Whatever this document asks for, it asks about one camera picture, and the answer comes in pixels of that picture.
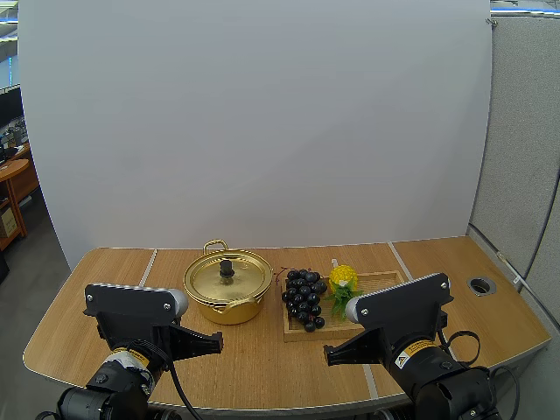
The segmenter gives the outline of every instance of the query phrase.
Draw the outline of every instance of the white backdrop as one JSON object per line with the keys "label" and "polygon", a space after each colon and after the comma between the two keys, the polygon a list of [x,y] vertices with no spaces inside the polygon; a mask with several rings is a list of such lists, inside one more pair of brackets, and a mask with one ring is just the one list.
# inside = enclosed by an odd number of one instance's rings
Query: white backdrop
{"label": "white backdrop", "polygon": [[463,235],[487,0],[26,0],[24,112],[71,267],[100,246]]}

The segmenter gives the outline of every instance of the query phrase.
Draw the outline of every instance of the wooden tray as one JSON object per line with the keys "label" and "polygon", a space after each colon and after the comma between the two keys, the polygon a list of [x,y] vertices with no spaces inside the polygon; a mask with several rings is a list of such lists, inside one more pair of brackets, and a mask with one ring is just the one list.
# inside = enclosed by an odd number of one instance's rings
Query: wooden tray
{"label": "wooden tray", "polygon": [[[329,284],[329,277],[323,280]],[[367,273],[358,275],[358,290],[364,291],[364,294],[372,291],[382,291],[391,286],[404,283],[403,277],[399,271],[386,271],[382,273]],[[282,281],[282,292],[286,291],[286,282]],[[283,303],[283,341],[289,343],[292,341],[314,341],[314,340],[333,340],[333,339],[351,339],[364,331],[363,326],[355,324],[345,319],[340,319],[340,314],[332,315],[333,300],[325,300],[331,294],[331,289],[323,293],[321,296],[322,312],[321,317],[325,319],[325,326],[314,332],[307,332],[304,326],[296,319],[288,317],[288,310]]]}

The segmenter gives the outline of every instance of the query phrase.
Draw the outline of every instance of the gold pot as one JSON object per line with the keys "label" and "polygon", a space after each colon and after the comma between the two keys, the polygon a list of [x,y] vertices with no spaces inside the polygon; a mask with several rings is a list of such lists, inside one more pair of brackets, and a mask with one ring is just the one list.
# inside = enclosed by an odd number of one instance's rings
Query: gold pot
{"label": "gold pot", "polygon": [[[208,247],[221,244],[223,250]],[[185,288],[200,312],[216,324],[231,326],[252,319],[262,307],[272,268],[259,255],[229,249],[221,239],[204,246],[202,257],[185,273]]]}

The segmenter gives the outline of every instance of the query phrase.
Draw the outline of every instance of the bunch of grapes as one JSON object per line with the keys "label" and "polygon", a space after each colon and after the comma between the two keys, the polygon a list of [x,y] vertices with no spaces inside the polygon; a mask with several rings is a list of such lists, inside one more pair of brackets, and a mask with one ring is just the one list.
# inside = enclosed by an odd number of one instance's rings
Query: bunch of grapes
{"label": "bunch of grapes", "polygon": [[321,280],[321,275],[306,269],[293,269],[286,281],[288,290],[282,293],[282,300],[286,303],[288,315],[303,324],[308,333],[323,328],[325,319],[319,316],[319,295],[326,292],[326,283]]}

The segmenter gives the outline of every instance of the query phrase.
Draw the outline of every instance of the black cable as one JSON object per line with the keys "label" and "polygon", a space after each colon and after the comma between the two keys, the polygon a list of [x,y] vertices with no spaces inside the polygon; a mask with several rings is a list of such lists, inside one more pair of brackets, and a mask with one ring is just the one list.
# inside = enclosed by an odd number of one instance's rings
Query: black cable
{"label": "black cable", "polygon": [[53,413],[52,411],[43,411],[42,413],[38,413],[35,417],[35,420],[44,420],[49,416],[53,416],[55,420],[60,420],[60,416],[57,413]]}
{"label": "black cable", "polygon": [[539,248],[541,247],[541,242],[543,241],[544,231],[546,230],[546,227],[549,224],[550,214],[552,213],[552,207],[554,206],[554,201],[555,201],[556,196],[558,194],[558,183],[560,183],[560,168],[558,168],[558,173],[556,174],[556,181],[554,183],[554,193],[552,194],[552,197],[550,198],[549,209],[546,212],[546,217],[544,218],[544,223],[542,224],[541,232],[539,233],[539,239],[536,242],[535,249],[533,250],[533,255],[531,256],[531,259],[529,260],[527,271],[525,272],[525,276],[523,276],[523,278],[527,278],[527,276],[529,275],[529,272],[531,271],[531,268],[533,267],[533,263],[535,262],[536,253],[538,252]]}
{"label": "black cable", "polygon": [[511,377],[514,378],[514,382],[515,382],[514,411],[511,413],[511,417],[509,418],[509,420],[515,420],[515,418],[517,417],[517,411],[519,410],[519,400],[521,398],[521,388],[520,388],[520,385],[519,385],[519,381],[517,380],[517,376],[515,376],[514,372],[507,366],[497,367],[495,370],[493,370],[490,373],[490,390],[492,392],[492,407],[495,407],[496,403],[498,402],[498,396],[496,395],[496,384],[494,383],[494,377],[496,376],[496,373],[500,369],[504,369],[504,370],[508,371],[509,374],[511,375]]}
{"label": "black cable", "polygon": [[189,410],[189,413],[191,413],[191,415],[196,420],[203,420],[202,417],[200,417],[199,413],[197,413],[194,407],[189,403],[189,400],[186,398],[185,392],[183,392],[183,389],[181,388],[181,382],[179,382],[179,377],[177,376],[177,371],[175,370],[175,365],[173,364],[173,359],[171,358],[171,356],[158,346],[155,346],[154,344],[144,339],[134,340],[127,346],[127,350],[129,350],[130,347],[134,346],[135,344],[146,347],[148,350],[161,357],[161,359],[169,368],[171,378],[173,379],[173,383],[175,384],[175,389],[177,390],[178,396],[181,398],[181,401],[185,405],[186,409]]}
{"label": "black cable", "polygon": [[468,330],[460,330],[460,331],[454,332],[451,335],[451,337],[449,338],[449,340],[445,340],[444,333],[442,332],[442,330],[437,330],[437,336],[439,337],[439,341],[441,341],[442,349],[447,354],[449,354],[451,357],[452,357],[452,353],[449,350],[449,347],[451,346],[452,341],[454,341],[456,338],[458,338],[458,337],[473,337],[477,341],[477,343],[479,344],[479,348],[476,351],[476,355],[474,356],[473,359],[460,362],[460,363],[463,363],[464,365],[471,366],[480,356],[480,348],[481,348],[480,337],[478,336],[478,334],[476,332],[472,332],[472,331],[468,331]]}

